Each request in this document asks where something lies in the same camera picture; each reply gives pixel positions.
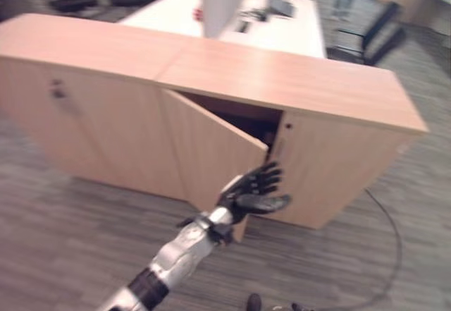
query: cable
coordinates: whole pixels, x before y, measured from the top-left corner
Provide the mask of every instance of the cable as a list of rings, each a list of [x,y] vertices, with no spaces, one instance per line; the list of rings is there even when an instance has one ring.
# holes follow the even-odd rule
[[[392,273],[390,274],[390,276],[387,280],[387,283],[385,283],[382,291],[380,293],[375,294],[371,299],[367,300],[366,302],[349,305],[349,306],[324,307],[321,309],[316,309],[316,311],[351,311],[351,310],[362,309],[364,307],[374,305],[387,296],[387,294],[390,292],[390,290],[393,287],[393,283],[395,282],[397,275],[399,274],[399,272],[401,270],[401,267],[402,267],[402,237],[396,226],[396,223],[393,220],[393,218],[390,216],[390,214],[388,213],[387,209],[382,205],[381,202],[379,202],[376,199],[376,197],[374,197],[374,195],[370,192],[370,190],[365,189],[365,192],[381,208],[382,212],[387,216],[387,219],[390,222],[390,224],[393,228],[393,231],[395,232],[396,261],[395,261],[395,265],[393,266]]]

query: cabinet top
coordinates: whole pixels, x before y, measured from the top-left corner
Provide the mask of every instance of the cabinet top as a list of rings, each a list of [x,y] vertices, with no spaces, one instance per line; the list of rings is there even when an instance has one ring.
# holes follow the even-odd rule
[[[427,131],[395,74],[369,66],[35,14],[0,25],[0,57],[121,75],[186,92],[413,133]]]

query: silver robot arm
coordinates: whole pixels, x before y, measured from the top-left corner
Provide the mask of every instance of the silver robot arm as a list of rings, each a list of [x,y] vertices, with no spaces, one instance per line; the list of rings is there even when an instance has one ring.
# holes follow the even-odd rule
[[[284,208],[287,195],[267,197],[277,189],[281,171],[271,163],[234,178],[221,192],[216,208],[186,219],[182,230],[165,244],[153,260],[127,286],[97,311],[151,311],[196,269],[213,249],[233,241],[233,224],[251,214],[267,214]]]

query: shoe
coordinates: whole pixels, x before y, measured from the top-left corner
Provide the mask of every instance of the shoe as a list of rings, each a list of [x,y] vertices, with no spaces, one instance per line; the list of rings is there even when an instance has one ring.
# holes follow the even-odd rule
[[[260,295],[253,293],[247,299],[246,311],[261,311]]]

